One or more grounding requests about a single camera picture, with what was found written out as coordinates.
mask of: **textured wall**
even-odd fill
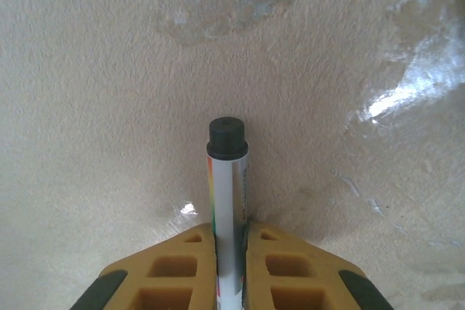
[[[1,0],[3,309],[66,309],[209,220],[208,123],[253,217],[396,309],[465,309],[465,0]]]

